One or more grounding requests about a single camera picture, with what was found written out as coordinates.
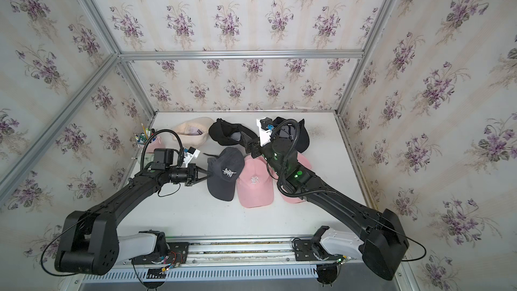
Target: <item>beige baseball cap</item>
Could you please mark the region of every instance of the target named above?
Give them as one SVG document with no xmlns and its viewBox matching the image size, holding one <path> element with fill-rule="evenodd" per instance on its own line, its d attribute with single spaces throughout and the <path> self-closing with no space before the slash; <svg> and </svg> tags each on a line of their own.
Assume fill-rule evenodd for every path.
<svg viewBox="0 0 517 291">
<path fill-rule="evenodd" d="M 199 117 L 175 126 L 172 130 L 178 134 L 183 147 L 198 148 L 206 142 L 208 129 L 213 123 L 214 121 L 209 117 Z"/>
</svg>

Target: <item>baseball cap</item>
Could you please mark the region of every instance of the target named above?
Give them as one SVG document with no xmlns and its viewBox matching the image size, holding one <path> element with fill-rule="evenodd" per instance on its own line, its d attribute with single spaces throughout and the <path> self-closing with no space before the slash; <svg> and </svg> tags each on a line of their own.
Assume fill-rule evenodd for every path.
<svg viewBox="0 0 517 291">
<path fill-rule="evenodd" d="M 172 130 L 178 134 L 183 147 L 198 148 L 206 142 L 206 139 L 208 138 L 208 129 L 213 122 L 214 121 L 211 118 L 199 117 L 175 126 Z"/>
<path fill-rule="evenodd" d="M 208 159 L 208 171 L 212 177 L 207 179 L 208 191 L 223 201 L 232 201 L 235 195 L 235 182 L 244 168 L 244 157 L 235 147 L 226 147 L 219 157 Z"/>
<path fill-rule="evenodd" d="M 278 126 L 284 120 L 285 119 L 282 117 L 277 117 L 275 120 L 273 120 L 273 125 Z M 298 152 L 303 153 L 309 147 L 309 133 L 307 133 L 307 130 L 305 129 L 305 119 L 300 120 L 298 124 L 300 125 L 300 136 L 298 137 L 298 141 L 296 142 L 294 148 Z M 286 125 L 282 126 L 282 129 L 278 132 L 278 135 L 280 135 L 280 137 L 287 137 L 292 140 L 294 139 L 295 133 L 296 131 L 294 126 Z"/>
<path fill-rule="evenodd" d="M 267 173 L 265 160 L 259 158 L 245 157 L 244 169 L 237 179 L 237 195 L 245 208 L 270 205 L 275 197 L 273 179 Z"/>
<path fill-rule="evenodd" d="M 298 162 L 305 166 L 307 169 L 311 170 L 312 169 L 312 165 L 311 163 L 309 162 L 309 160 L 307 160 L 307 158 L 305 156 L 303 156 L 302 153 L 298 152 L 298 156 L 296 156 L 296 158 L 298 159 Z M 273 177 L 275 179 L 278 179 L 278 176 L 277 174 L 275 173 L 275 171 L 273 171 L 272 169 L 270 170 L 271 172 L 271 175 L 273 175 Z M 305 200 L 301 199 L 301 198 L 298 198 L 298 197 L 295 197 L 295 198 L 291 198 L 291 197 L 287 197 L 287 196 L 284 196 L 282 193 L 280 193 L 282 198 L 287 201 L 288 203 L 290 204 L 297 204 L 297 203 L 301 203 L 301 202 L 304 202 Z"/>
<path fill-rule="evenodd" d="M 218 118 L 215 123 L 210 126 L 208 133 L 210 137 L 219 145 L 231 146 L 240 144 L 244 146 L 243 137 L 240 133 L 245 133 L 251 139 L 257 138 L 257 134 L 249 128 L 241 124 L 231 124 L 227 121 Z"/>
</svg>

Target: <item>black baseball cap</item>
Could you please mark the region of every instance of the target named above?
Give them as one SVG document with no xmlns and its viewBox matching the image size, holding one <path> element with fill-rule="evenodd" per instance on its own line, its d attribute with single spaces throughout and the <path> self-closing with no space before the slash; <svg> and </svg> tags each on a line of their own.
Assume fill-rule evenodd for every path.
<svg viewBox="0 0 517 291">
<path fill-rule="evenodd" d="M 244 146 L 244 140 L 240 133 L 245 133 L 251 139 L 257 138 L 257 134 L 249 128 L 241 124 L 230 124 L 227 121 L 218 118 L 215 123 L 208 129 L 208 134 L 215 140 L 219 145 L 231 146 L 240 144 Z"/>
<path fill-rule="evenodd" d="M 226 147 L 219 157 L 208 159 L 208 171 L 213 176 L 207 179 L 208 191 L 223 201 L 232 201 L 235 182 L 244 168 L 244 156 L 235 147 Z"/>
<path fill-rule="evenodd" d="M 281 124 L 282 121 L 284 121 L 282 117 L 277 117 L 275 120 L 273 120 L 273 125 L 278 126 Z M 305 150 L 309 147 L 309 133 L 307 133 L 307 130 L 305 129 L 305 119 L 302 119 L 298 122 L 300 125 L 300 136 L 298 137 L 298 142 L 296 142 L 296 145 L 294 148 L 302 153 L 305 152 Z M 292 125 L 286 125 L 282 126 L 282 129 L 278 132 L 278 135 L 280 137 L 287 137 L 289 139 L 294 139 L 296 131 L 294 129 L 294 126 Z"/>
</svg>

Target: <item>pencil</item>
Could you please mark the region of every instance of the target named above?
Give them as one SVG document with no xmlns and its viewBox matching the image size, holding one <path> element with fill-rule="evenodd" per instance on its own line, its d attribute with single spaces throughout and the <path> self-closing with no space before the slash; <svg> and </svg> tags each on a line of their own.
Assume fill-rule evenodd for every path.
<svg viewBox="0 0 517 291">
<path fill-rule="evenodd" d="M 145 138 L 146 139 L 149 139 L 149 137 L 147 136 L 147 133 L 145 132 L 145 127 L 144 127 L 144 123 L 141 123 L 142 124 L 142 128 L 144 128 L 144 134 L 145 134 Z"/>
</svg>

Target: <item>ventilation grille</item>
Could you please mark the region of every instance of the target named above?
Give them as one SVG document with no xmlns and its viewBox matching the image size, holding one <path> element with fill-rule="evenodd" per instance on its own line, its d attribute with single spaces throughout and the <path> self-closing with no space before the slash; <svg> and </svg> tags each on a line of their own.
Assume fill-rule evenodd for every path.
<svg viewBox="0 0 517 291">
<path fill-rule="evenodd" d="M 148 279 L 148 268 L 137 268 L 144 282 L 163 281 Z M 316 278 L 316 266 L 311 264 L 285 264 L 228 267 L 181 267 L 167 271 L 165 281 L 221 281 L 260 279 L 303 279 Z M 133 268 L 112 269 L 105 275 L 86 275 L 83 283 L 137 282 Z"/>
</svg>

